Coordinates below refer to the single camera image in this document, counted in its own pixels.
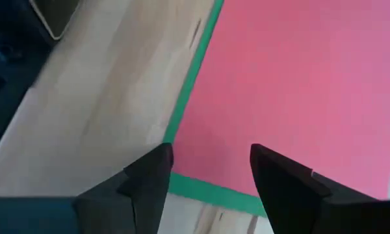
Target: green tape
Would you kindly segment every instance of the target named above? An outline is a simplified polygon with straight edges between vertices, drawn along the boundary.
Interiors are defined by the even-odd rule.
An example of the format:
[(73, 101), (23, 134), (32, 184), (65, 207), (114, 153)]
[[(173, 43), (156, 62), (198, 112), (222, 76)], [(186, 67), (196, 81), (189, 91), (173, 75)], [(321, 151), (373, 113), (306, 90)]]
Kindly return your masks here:
[(170, 176), (169, 192), (225, 207), (226, 209), (266, 217), (260, 198), (176, 173), (172, 173)]
[[(223, 4), (224, 0), (216, 0), (214, 2), (201, 35), (198, 48), (195, 51), (194, 58), (189, 67), (187, 77), (176, 101), (175, 109), (170, 117), (168, 127), (166, 128), (163, 137), (163, 142), (173, 142), (175, 140), (179, 124), (188, 103), (190, 93), (194, 88), (196, 77), (201, 68), (203, 58), (213, 35), (214, 27)], [(170, 176), (169, 192), (186, 198), (222, 206), (227, 209), (247, 212), (252, 215), (266, 216), (259, 198), (176, 173), (172, 173)]]
[(190, 93), (194, 88), (196, 76), (200, 71), (203, 58), (208, 48), (209, 40), (211, 39), (215, 27), (215, 23), (218, 20), (220, 11), (224, 0), (216, 0), (209, 14), (207, 23), (200, 38), (198, 48), (195, 51), (194, 58), (189, 66), (187, 77), (182, 85), (181, 92), (179, 93), (178, 99), (175, 104), (175, 109), (170, 117), (169, 125), (166, 128), (166, 132), (163, 136), (163, 142), (172, 143), (175, 140), (179, 123), (181, 122), (185, 107), (187, 106)]

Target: dark blue object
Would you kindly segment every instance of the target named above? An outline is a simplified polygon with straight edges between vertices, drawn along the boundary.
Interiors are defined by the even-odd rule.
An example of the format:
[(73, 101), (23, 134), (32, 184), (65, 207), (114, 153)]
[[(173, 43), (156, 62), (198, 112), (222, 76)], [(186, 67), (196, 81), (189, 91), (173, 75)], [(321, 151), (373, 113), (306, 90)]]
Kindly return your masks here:
[(173, 163), (161, 144), (76, 198), (0, 198), (0, 234), (156, 234)]

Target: light wood surface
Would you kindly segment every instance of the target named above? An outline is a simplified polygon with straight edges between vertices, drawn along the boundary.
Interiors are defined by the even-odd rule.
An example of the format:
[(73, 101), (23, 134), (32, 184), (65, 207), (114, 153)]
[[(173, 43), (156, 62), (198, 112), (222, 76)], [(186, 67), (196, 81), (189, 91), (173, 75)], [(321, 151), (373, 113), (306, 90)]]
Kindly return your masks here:
[(83, 1), (0, 142), (0, 196), (77, 195), (159, 144), (212, 5)]
[(158, 234), (273, 234), (268, 218), (168, 194)]

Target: pink paper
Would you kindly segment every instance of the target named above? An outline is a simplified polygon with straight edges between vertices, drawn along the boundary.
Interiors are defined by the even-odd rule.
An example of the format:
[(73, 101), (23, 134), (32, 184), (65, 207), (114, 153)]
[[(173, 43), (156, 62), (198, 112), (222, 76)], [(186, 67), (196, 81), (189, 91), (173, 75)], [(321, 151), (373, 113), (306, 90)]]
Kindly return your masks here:
[(257, 196), (251, 143), (387, 197), (390, 0), (225, 1), (174, 171)]

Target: pink mat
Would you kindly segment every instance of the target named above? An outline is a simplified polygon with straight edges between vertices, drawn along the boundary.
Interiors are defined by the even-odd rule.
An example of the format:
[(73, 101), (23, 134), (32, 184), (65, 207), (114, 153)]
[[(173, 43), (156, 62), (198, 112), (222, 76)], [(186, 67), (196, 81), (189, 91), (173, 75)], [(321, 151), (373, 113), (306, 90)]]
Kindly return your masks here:
[(251, 143), (387, 197), (390, 0), (226, 0), (174, 171), (257, 196)]

